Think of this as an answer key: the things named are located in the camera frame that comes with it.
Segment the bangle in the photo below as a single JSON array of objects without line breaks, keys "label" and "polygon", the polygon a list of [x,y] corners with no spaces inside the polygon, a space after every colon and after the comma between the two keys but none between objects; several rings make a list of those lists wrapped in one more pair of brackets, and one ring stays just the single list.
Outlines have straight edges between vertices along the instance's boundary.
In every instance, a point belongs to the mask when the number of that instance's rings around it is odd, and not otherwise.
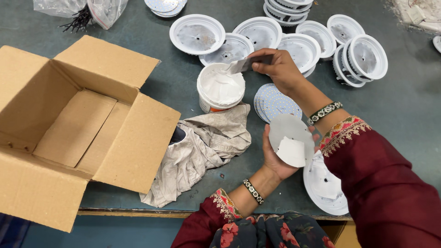
[{"label": "bangle", "polygon": [[332,113],[333,111],[335,111],[337,109],[341,109],[341,108],[343,108],[343,104],[341,104],[341,102],[339,102],[339,101],[335,101],[335,102],[325,106],[324,108],[321,108],[320,110],[315,112],[313,115],[311,115],[311,117],[309,117],[309,119],[308,119],[308,124],[311,126],[314,126],[314,124],[318,120],[320,120],[321,118],[325,117],[326,115]]},{"label": "bangle", "polygon": [[243,185],[245,185],[245,187],[250,191],[251,195],[254,197],[254,199],[256,199],[259,205],[262,205],[265,202],[265,200],[262,199],[248,179],[243,180]]}]

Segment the bundle of wires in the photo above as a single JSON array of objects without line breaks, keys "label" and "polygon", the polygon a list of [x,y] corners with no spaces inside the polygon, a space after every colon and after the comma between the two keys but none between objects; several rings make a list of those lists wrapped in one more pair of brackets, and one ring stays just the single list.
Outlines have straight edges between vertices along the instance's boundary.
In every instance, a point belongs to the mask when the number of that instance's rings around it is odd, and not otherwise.
[{"label": "bundle of wires", "polygon": [[86,26],[87,24],[90,22],[91,24],[93,24],[93,16],[90,13],[90,9],[89,6],[87,6],[87,4],[84,6],[84,8],[78,12],[76,12],[75,14],[73,14],[73,16],[75,16],[73,21],[71,23],[65,24],[65,25],[61,25],[59,27],[65,27],[66,29],[63,30],[63,32],[67,31],[68,29],[72,28],[71,33],[77,29],[75,31],[75,33],[77,33],[79,30],[81,31],[86,31]]}]

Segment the open cardboard box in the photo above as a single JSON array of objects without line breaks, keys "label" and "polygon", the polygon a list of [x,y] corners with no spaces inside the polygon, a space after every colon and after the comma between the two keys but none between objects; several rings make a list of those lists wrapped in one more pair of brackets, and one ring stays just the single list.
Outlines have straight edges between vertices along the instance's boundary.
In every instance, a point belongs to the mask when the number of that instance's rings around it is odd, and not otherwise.
[{"label": "open cardboard box", "polygon": [[90,36],[0,48],[0,212],[70,232],[89,180],[148,193],[180,113],[139,92],[159,60]]}]

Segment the embroidered cuff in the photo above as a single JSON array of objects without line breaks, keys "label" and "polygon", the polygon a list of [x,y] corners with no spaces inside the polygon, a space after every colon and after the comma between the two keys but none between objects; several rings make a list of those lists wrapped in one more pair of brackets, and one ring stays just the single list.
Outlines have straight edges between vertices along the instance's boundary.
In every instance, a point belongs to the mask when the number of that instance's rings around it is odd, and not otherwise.
[{"label": "embroidered cuff", "polygon": [[210,196],[213,199],[214,203],[217,203],[216,207],[220,208],[220,213],[224,214],[224,218],[228,218],[228,222],[234,221],[236,218],[243,218],[240,215],[237,207],[234,206],[234,203],[230,200],[227,193],[223,189],[218,189],[214,194]]},{"label": "embroidered cuff", "polygon": [[368,130],[372,128],[366,122],[357,116],[351,116],[333,126],[323,136],[318,146],[323,156],[329,157],[340,148],[340,144],[345,144],[345,139],[352,139],[352,134],[360,135],[361,132]]}]

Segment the maroon kurta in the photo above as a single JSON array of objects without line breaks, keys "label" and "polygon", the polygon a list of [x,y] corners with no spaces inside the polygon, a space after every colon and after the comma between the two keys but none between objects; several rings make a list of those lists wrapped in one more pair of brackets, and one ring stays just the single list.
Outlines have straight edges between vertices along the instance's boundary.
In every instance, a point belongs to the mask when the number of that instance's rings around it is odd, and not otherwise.
[{"label": "maroon kurta", "polygon": [[[352,116],[323,137],[320,149],[341,179],[361,246],[441,247],[437,190],[383,136]],[[172,247],[206,248],[217,229],[241,217],[220,189],[185,219]]]}]

